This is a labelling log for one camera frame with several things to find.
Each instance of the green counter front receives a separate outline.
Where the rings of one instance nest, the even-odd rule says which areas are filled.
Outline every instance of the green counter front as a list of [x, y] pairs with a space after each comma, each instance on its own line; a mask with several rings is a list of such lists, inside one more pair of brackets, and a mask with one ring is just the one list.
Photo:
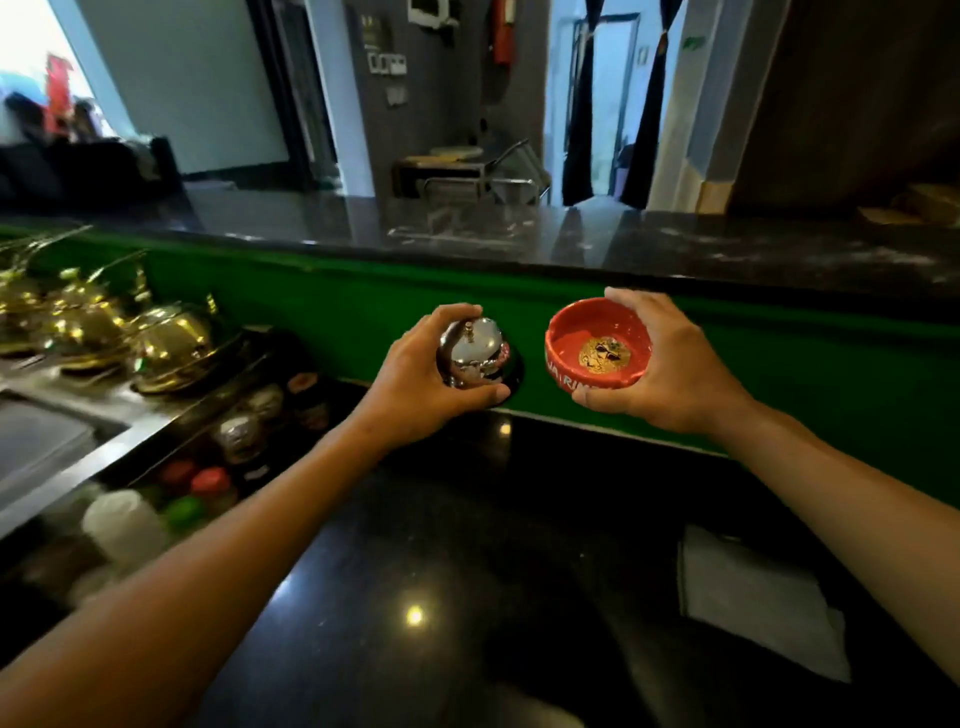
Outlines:
[[[507, 403], [511, 410], [710, 449], [637, 420], [589, 412], [547, 373], [543, 333], [550, 317], [571, 301], [602, 295], [596, 282], [100, 232], [52, 246], [35, 267], [91, 270], [138, 248], [150, 251], [146, 268], [158, 300], [200, 302], [212, 293], [231, 320], [290, 329], [322, 367], [350, 379], [372, 380], [391, 342], [439, 303], [480, 303], [526, 362], [523, 385]], [[953, 475], [960, 326], [704, 298], [677, 304], [758, 399], [832, 445], [960, 506]]]

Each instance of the curtain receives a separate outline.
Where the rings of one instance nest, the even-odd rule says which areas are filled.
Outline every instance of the curtain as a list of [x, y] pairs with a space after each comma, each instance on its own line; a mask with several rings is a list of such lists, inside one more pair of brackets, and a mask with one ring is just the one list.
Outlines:
[[583, 63], [573, 88], [569, 141], [564, 162], [564, 205], [571, 206], [593, 197], [590, 183], [590, 155], [593, 139], [593, 33], [600, 22], [603, 0], [587, 0], [587, 42]]
[[667, 31], [673, 25], [682, 2], [683, 0], [660, 0], [660, 18], [663, 24], [660, 45], [657, 47], [654, 67], [650, 71], [650, 84], [647, 86], [647, 100], [640, 117], [640, 127], [636, 130], [634, 158], [620, 195], [620, 202], [641, 209], [647, 207], [650, 185], [654, 180], [654, 166], [657, 164], [657, 149], [660, 146], [660, 115], [663, 111], [663, 87], [666, 85]]

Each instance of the person's left hand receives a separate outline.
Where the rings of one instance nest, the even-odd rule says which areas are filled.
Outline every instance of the person's left hand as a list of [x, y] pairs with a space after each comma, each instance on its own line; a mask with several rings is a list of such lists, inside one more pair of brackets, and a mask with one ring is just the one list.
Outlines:
[[457, 415], [507, 399], [505, 384], [453, 389], [437, 369], [437, 348], [446, 328], [482, 313], [478, 305], [453, 303], [421, 318], [390, 347], [372, 387], [345, 424], [393, 449], [432, 435]]

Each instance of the black countertop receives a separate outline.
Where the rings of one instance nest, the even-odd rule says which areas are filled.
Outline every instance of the black countertop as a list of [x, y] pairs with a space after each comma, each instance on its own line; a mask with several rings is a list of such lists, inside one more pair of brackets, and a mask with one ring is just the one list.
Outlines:
[[[688, 523], [812, 570], [852, 683], [683, 617]], [[189, 724], [934, 725], [957, 698], [732, 461], [485, 413], [357, 488]]]
[[[211, 189], [54, 218], [233, 247], [960, 321], [960, 231], [952, 230], [648, 213], [607, 198], [575, 208], [438, 206]], [[4, 222], [44, 225], [51, 219], [0, 214]]]

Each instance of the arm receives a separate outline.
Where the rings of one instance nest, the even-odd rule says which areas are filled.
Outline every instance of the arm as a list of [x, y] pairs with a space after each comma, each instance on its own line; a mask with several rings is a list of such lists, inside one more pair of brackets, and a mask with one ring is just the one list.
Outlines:
[[0, 726], [151, 726], [182, 718], [349, 488], [389, 450], [496, 404], [457, 391], [440, 336], [478, 306], [441, 306], [396, 341], [350, 417], [203, 531], [63, 621], [0, 673]]
[[642, 319], [653, 356], [622, 390], [578, 390], [601, 412], [704, 434], [780, 497], [960, 683], [960, 511], [831, 448], [753, 400], [703, 332], [661, 294], [607, 289]]

